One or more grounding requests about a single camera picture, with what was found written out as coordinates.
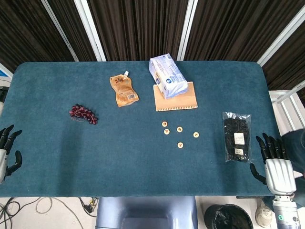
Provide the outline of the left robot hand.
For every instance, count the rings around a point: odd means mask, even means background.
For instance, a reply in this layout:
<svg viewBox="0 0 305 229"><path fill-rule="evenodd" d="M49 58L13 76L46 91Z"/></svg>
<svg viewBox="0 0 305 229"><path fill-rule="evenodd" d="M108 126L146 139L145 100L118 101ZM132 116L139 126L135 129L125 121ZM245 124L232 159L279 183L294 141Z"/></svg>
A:
<svg viewBox="0 0 305 229"><path fill-rule="evenodd" d="M13 128L14 125L10 125L0 131L0 183L3 183L6 177L11 176L12 173L22 166L22 155L19 150L15 152L15 164L10 167L7 165L14 140L22 133L22 130L19 130L9 135Z"/></svg>

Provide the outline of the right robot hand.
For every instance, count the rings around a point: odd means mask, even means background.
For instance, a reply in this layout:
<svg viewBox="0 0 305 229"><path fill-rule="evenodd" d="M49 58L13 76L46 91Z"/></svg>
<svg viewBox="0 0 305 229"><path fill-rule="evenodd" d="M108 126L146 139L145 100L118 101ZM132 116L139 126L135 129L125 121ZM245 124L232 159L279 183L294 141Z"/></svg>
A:
<svg viewBox="0 0 305 229"><path fill-rule="evenodd" d="M283 142L263 133L256 137L264 163L265 176L260 175L253 163L250 170L254 178L266 185L273 195L291 195L296 191L293 166Z"/></svg>

